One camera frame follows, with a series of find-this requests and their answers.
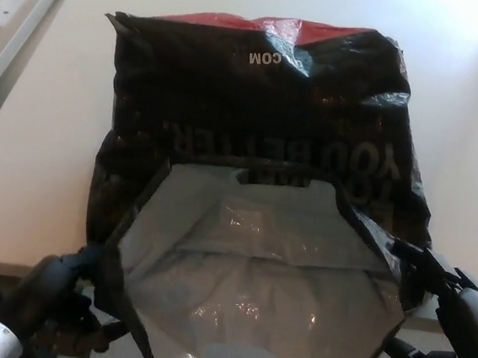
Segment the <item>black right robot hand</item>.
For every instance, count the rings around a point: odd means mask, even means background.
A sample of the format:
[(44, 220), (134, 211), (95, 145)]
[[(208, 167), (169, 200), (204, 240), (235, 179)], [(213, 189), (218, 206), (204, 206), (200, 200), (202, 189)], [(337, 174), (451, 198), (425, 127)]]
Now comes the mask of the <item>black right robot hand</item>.
[(396, 240), (391, 251), (406, 263), (403, 279), (413, 290), (434, 295), (436, 316), (452, 351), (422, 353), (397, 337), (384, 346), (390, 358), (478, 358), (478, 285), (431, 249)]

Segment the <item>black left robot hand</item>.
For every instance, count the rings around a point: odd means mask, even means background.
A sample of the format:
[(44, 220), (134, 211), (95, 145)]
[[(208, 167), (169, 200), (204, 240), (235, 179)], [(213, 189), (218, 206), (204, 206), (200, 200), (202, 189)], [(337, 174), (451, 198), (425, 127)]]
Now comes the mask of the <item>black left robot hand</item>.
[(102, 324), (91, 300), (77, 291), (89, 278), (104, 248), (83, 247), (75, 254), (49, 255), (40, 261), (0, 303), (0, 323), (20, 342), (58, 355), (89, 358), (127, 335), (123, 322)]

